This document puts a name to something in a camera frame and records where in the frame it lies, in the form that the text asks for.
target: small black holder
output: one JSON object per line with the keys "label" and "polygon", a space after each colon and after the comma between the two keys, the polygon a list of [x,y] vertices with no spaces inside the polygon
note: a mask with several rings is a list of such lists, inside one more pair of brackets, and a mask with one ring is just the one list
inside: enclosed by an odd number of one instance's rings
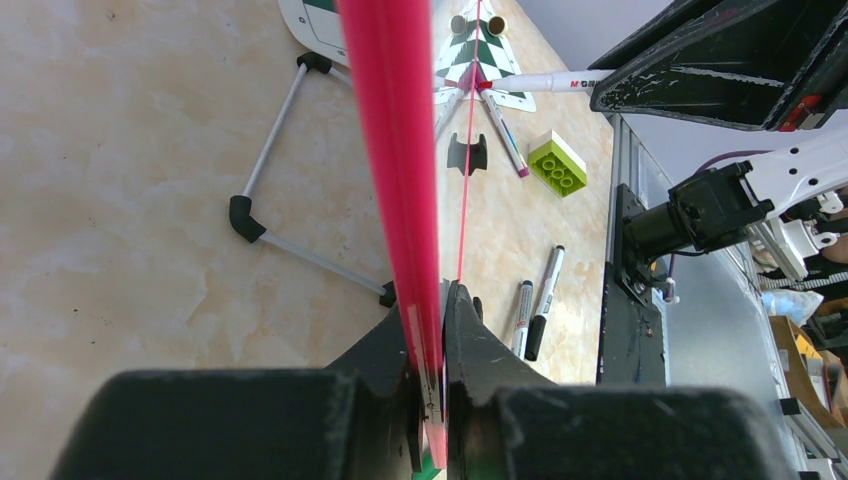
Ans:
{"label": "small black holder", "polygon": [[[465,175],[465,156],[469,145],[457,141],[457,134],[451,135],[450,145],[448,145],[448,168],[457,168]],[[480,139],[477,143],[472,143],[471,159],[468,162],[468,176],[474,174],[474,170],[486,170],[489,165],[488,149],[486,148],[486,136],[480,134]]]}

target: marble countertop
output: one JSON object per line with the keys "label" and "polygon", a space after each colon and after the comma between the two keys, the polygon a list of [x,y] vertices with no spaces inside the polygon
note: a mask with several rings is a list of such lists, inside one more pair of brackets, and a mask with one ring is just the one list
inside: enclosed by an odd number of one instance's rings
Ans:
{"label": "marble countertop", "polygon": [[[564,68],[512,0],[525,71]],[[375,295],[248,244],[227,203],[250,174],[303,48],[274,0],[10,0],[0,17],[0,478],[43,478],[112,375],[138,368],[321,367],[384,316]],[[446,2],[438,15],[450,15]],[[612,130],[583,94],[505,111],[588,165],[565,200],[502,149],[470,184],[463,282],[511,340],[515,293],[568,249],[535,368],[591,383]],[[496,139],[485,116],[475,128]],[[309,74],[254,195],[269,230],[391,278],[349,89]]]}

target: black plastic joint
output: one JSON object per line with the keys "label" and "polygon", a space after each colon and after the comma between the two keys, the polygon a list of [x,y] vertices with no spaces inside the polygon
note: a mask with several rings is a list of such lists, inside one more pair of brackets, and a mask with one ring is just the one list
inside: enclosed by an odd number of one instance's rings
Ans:
{"label": "black plastic joint", "polygon": [[306,71],[310,71],[313,68],[318,70],[321,73],[330,73],[330,69],[333,68],[333,61],[327,57],[322,57],[315,52],[306,52],[303,55],[297,57],[297,66],[306,65]]}
{"label": "black plastic joint", "polygon": [[386,289],[386,293],[380,295],[380,305],[386,308],[392,308],[397,302],[397,292],[395,292],[395,282],[391,281],[385,285],[383,288]]}
{"label": "black plastic joint", "polygon": [[244,195],[230,197],[230,225],[233,230],[250,243],[255,242],[267,230],[250,216],[253,200]]}

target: black plastic bracket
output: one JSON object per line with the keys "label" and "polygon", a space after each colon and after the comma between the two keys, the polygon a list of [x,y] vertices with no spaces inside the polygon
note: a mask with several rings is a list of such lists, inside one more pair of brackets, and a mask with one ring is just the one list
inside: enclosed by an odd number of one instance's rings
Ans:
{"label": "black plastic bracket", "polygon": [[392,308],[395,302],[397,302],[397,292],[395,291],[394,280],[383,285],[383,288],[386,289],[386,293],[380,295],[380,305],[386,308]]}
{"label": "black plastic bracket", "polygon": [[[457,168],[465,175],[465,155],[468,145],[457,141],[457,134],[451,135],[448,145],[448,168]],[[488,149],[486,148],[486,136],[480,134],[477,143],[471,144],[471,159],[468,162],[468,176],[474,174],[474,170],[486,170],[489,165]]]}
{"label": "black plastic bracket", "polygon": [[244,195],[230,197],[230,225],[233,230],[250,243],[259,240],[267,230],[261,223],[250,216],[253,201]]}
{"label": "black plastic bracket", "polygon": [[307,72],[314,68],[321,73],[327,74],[333,68],[333,61],[315,52],[306,52],[297,57],[297,66],[300,67],[301,65],[306,65]]}

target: lime green lego block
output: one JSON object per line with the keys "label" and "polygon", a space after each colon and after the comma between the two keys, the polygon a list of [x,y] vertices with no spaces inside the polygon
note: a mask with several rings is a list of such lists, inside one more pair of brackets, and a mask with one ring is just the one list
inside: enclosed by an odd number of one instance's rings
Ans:
{"label": "lime green lego block", "polygon": [[560,197],[565,198],[588,183],[586,171],[553,141],[542,144],[530,152],[530,169],[550,185]]}

